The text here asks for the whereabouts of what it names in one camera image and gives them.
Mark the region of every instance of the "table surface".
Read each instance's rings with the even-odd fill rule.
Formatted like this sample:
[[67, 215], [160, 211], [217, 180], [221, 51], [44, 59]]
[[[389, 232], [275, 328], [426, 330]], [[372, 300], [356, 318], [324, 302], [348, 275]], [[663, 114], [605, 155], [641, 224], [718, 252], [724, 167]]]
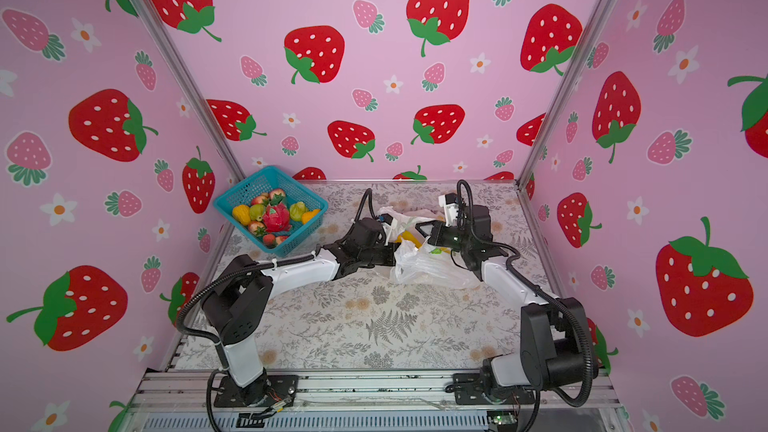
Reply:
[[[298, 245], [303, 254], [316, 244], [340, 238], [354, 218], [360, 197], [373, 189], [373, 207], [398, 212], [427, 209], [442, 214], [437, 197], [454, 192], [454, 182], [310, 182], [329, 208], [322, 226]], [[494, 240], [516, 247], [515, 267], [549, 292], [538, 251], [514, 186], [472, 183], [476, 204], [490, 209]], [[218, 277], [231, 260], [248, 254], [272, 259], [237, 230], [216, 268]], [[295, 288], [272, 298], [255, 332], [266, 368], [476, 368], [486, 357], [518, 350], [520, 314], [495, 290], [480, 283], [473, 289], [427, 284], [394, 284], [389, 268], [360, 269], [332, 282]], [[196, 328], [213, 331], [199, 313]], [[175, 360], [177, 370], [219, 366], [210, 341], [188, 338]]]

